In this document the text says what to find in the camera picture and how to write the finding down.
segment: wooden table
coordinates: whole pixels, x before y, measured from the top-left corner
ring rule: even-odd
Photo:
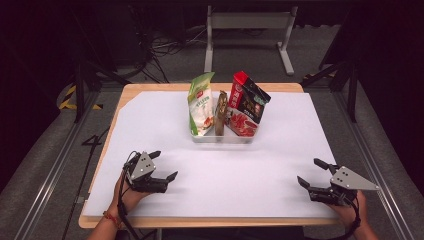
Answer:
[[[294,92],[302,93],[302,87],[297,83],[258,83],[258,85],[267,92]],[[231,83],[214,83],[212,84],[213,91],[231,90]],[[124,107],[129,101],[136,97],[143,91],[187,91],[190,84],[130,84],[125,86],[122,96],[118,102],[117,111]],[[111,135],[117,122],[118,114],[115,114],[111,128],[105,141],[105,146],[101,153],[99,163],[90,187],[90,192],[96,178],[103,158],[105,157],[108,149]],[[88,217],[81,215],[79,218],[79,225],[82,228],[94,228],[101,216]],[[290,218],[184,218],[184,217],[146,217],[146,218],[129,218],[134,228],[173,228],[173,227],[222,227],[222,226],[303,226],[303,225],[326,225],[335,224],[337,219],[320,219],[320,218],[303,218],[303,219],[290,219]]]

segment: transparent tray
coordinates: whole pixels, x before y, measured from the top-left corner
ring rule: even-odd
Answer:
[[[249,144],[252,143],[253,137],[240,137],[230,128],[224,126],[224,136],[215,136],[215,127],[212,127],[205,136],[191,135],[195,143],[229,143],[229,144]]]

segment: food package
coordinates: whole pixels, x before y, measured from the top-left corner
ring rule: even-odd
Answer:
[[[239,136],[253,137],[270,100],[271,97],[246,73],[240,71],[234,74],[226,125]]]
[[[215,136],[224,135],[225,117],[227,115],[227,93],[220,91],[215,110]]]
[[[190,129],[193,136],[204,136],[214,125],[213,97],[210,86],[214,73],[205,73],[192,80],[188,92]]]

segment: green snack bag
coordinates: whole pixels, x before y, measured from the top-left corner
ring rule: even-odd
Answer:
[[[191,81],[188,92],[190,129],[194,136],[204,136],[213,126],[211,79],[215,73],[205,73]]]

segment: red snack bag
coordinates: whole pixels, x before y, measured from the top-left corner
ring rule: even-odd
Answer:
[[[270,100],[271,97],[246,73],[240,71],[234,74],[226,125],[239,136],[253,137]]]

